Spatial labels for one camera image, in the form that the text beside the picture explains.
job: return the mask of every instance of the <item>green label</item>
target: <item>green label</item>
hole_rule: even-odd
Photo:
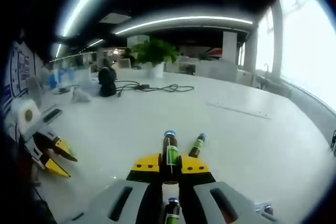
[[[171,215],[171,214],[167,214],[166,217],[166,224],[178,224],[178,215]]]
[[[204,142],[201,139],[197,139],[196,143],[194,144],[194,147],[201,149],[203,144]]]
[[[176,146],[173,146],[173,145],[167,146],[167,152],[166,152],[167,153],[167,158],[166,158],[167,165],[177,165],[178,160],[179,160],[178,152],[179,151]]]

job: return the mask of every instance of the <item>black ceiling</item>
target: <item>black ceiling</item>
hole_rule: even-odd
[[[60,39],[56,34],[61,8],[66,0],[33,0],[25,17],[25,30],[30,46],[38,54],[50,54],[52,42],[62,41],[72,48],[73,52],[83,49],[95,38],[106,40],[107,46],[125,46],[125,39],[110,33],[114,25],[99,23],[107,14],[116,12],[132,18],[156,10],[184,6],[210,6],[216,8],[234,8],[249,13],[253,21],[257,21],[263,11],[274,0],[102,0],[83,24],[78,28],[78,35],[69,39]],[[184,41],[195,41],[199,45],[221,46],[221,34],[218,28],[178,28],[152,31],[149,34],[181,44]],[[244,40],[246,34],[238,33],[238,41]]]

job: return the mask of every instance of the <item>white table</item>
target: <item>white table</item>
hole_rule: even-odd
[[[67,102],[69,95],[54,96],[63,115],[50,126],[78,157],[78,163],[57,158],[70,179],[41,173],[41,189],[58,222],[84,211],[115,179],[125,179],[136,159],[160,152],[166,130],[176,132],[180,153],[187,153],[205,132],[200,158],[215,179],[254,202],[271,200],[275,215],[285,223],[297,223],[310,212],[335,175],[335,158],[323,135],[287,98],[184,74],[164,73],[161,80],[143,76],[142,70],[118,73],[119,80],[154,87],[177,83],[195,90],[125,90],[120,98],[98,97],[77,104]],[[235,110],[260,111],[268,119],[207,104],[213,100]],[[168,190],[171,195],[177,187]]]

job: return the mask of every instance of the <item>white pot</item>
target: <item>white pot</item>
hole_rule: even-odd
[[[150,79],[158,79],[163,77],[164,62],[153,67],[151,62],[147,62],[143,65],[146,71],[146,76]]]

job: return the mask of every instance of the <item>green plant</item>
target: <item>green plant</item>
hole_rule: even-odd
[[[200,60],[209,60],[209,61],[212,60],[211,57],[207,54],[200,54],[199,56]]]
[[[151,39],[143,44],[137,44],[132,47],[132,51],[138,53],[137,62],[151,62],[153,67],[164,61],[174,63],[178,54],[173,45],[158,39]]]

